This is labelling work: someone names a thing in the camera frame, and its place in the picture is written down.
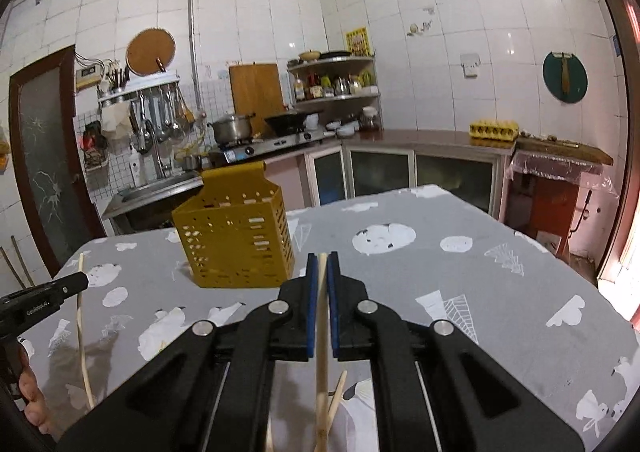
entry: white tiled wall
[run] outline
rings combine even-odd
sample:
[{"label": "white tiled wall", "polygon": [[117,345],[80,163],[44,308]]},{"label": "white tiled wall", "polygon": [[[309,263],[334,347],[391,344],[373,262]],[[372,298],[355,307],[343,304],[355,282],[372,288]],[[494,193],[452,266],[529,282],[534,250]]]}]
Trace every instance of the white tiled wall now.
[{"label": "white tiled wall", "polygon": [[[327,49],[320,0],[195,2],[196,60],[203,107],[209,121],[233,107],[229,63],[277,63],[286,100],[289,95],[286,61],[305,50]],[[15,3],[0,46],[0,123],[7,125],[11,74],[74,43],[84,57],[124,61],[129,41],[141,30],[155,26],[168,29],[175,38],[176,55],[169,69],[180,74],[182,92],[188,105],[194,108],[187,0],[42,0],[37,5],[35,0],[21,0]],[[80,93],[76,102],[79,127],[93,118],[97,106],[95,92]],[[112,148],[113,165],[109,167],[109,174],[87,180],[96,201],[130,185],[126,167],[121,165],[128,146],[121,145],[114,144]],[[17,265],[15,255],[11,255],[8,239],[11,234],[20,239],[18,244],[24,248],[27,262],[39,266],[36,276],[44,277],[46,272],[42,273],[40,256],[33,245],[29,245],[30,230],[24,221],[10,168],[0,175],[0,245]],[[9,289],[17,286],[2,266],[5,264],[0,263],[0,295],[4,286]]]},{"label": "white tiled wall", "polygon": [[[618,87],[623,89],[624,76],[614,63],[614,31],[604,0],[320,2],[330,49],[343,49],[345,32],[369,27],[385,127],[466,131],[480,118],[513,119],[535,135],[600,147],[616,159],[612,177],[618,173],[621,179],[626,100],[623,106]],[[411,24],[423,23],[424,33],[407,36]],[[580,103],[561,103],[546,89],[542,63],[551,51],[573,52],[584,64],[590,86]],[[481,59],[473,79],[464,78],[460,66],[460,55],[469,53]],[[602,239],[610,231],[615,209],[609,203],[615,200],[596,197],[591,211],[602,206],[604,212],[607,205],[607,212],[583,226],[597,225]],[[572,249],[598,260],[604,244],[584,227]]]}]

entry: silver screw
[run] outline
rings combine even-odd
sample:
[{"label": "silver screw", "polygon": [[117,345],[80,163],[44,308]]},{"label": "silver screw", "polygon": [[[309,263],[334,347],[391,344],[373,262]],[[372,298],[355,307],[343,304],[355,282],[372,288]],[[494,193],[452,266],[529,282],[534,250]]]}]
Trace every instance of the silver screw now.
[{"label": "silver screw", "polygon": [[378,309],[378,304],[373,301],[360,301],[358,302],[358,311],[371,315]]},{"label": "silver screw", "polygon": [[269,311],[274,315],[282,315],[289,311],[289,304],[286,301],[273,301],[269,304]]},{"label": "silver screw", "polygon": [[453,324],[448,320],[438,320],[433,325],[433,330],[438,334],[446,337],[453,333]]},{"label": "silver screw", "polygon": [[208,320],[198,320],[191,330],[199,337],[206,337],[213,331],[213,324]]}]

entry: glass panel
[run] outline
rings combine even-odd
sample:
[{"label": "glass panel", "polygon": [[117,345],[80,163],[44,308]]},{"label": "glass panel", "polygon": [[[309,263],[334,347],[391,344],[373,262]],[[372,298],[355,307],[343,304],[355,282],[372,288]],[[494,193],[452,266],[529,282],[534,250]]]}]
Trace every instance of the glass panel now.
[{"label": "glass panel", "polygon": [[66,161],[59,89],[59,68],[37,76],[20,89],[19,110],[31,191],[44,232],[62,266],[93,238]]},{"label": "glass panel", "polygon": [[316,167],[316,182],[318,183],[320,204],[326,205],[346,199],[340,153],[320,156],[314,160],[314,165]]},{"label": "glass panel", "polygon": [[351,152],[356,196],[409,187],[409,156]]},{"label": "glass panel", "polygon": [[468,159],[415,156],[417,185],[438,185],[489,213],[493,164]]}]

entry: brown door frame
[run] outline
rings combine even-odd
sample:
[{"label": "brown door frame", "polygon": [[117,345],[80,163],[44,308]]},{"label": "brown door frame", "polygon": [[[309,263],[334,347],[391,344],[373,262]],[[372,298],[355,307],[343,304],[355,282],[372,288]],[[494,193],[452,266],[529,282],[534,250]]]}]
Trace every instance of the brown door frame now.
[{"label": "brown door frame", "polygon": [[76,132],[74,117],[76,116],[76,85],[74,82],[76,47],[69,46],[54,54],[37,60],[33,64],[18,71],[9,80],[9,133],[12,142],[12,158],[14,161],[15,181],[22,200],[22,208],[33,235],[36,247],[42,256],[51,276],[60,271],[60,264],[49,244],[44,227],[38,214],[38,208],[33,198],[26,161],[22,149],[22,133],[20,130],[20,90],[22,86],[47,71],[60,70],[60,113],[62,116],[62,130],[65,140],[66,161],[71,176],[74,177],[73,189],[84,221],[90,234],[94,238],[105,236],[104,227],[98,216],[84,182],[82,166],[76,147]]},{"label": "brown door frame", "polygon": [[625,70],[628,136],[620,202],[597,276],[615,280],[620,258],[631,232],[640,193],[640,58],[636,38],[623,0],[605,0],[609,6]]}]

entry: plastic cover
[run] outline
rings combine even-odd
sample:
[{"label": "plastic cover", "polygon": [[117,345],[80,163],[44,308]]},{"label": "plastic cover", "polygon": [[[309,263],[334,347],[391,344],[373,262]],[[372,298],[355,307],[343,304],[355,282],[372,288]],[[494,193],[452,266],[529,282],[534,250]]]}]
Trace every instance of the plastic cover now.
[{"label": "plastic cover", "polygon": [[609,165],[583,159],[532,151],[516,151],[507,168],[507,177],[513,179],[515,172],[532,174],[548,179],[568,181],[580,187],[607,192],[619,197],[613,187],[611,171],[612,167]]}]

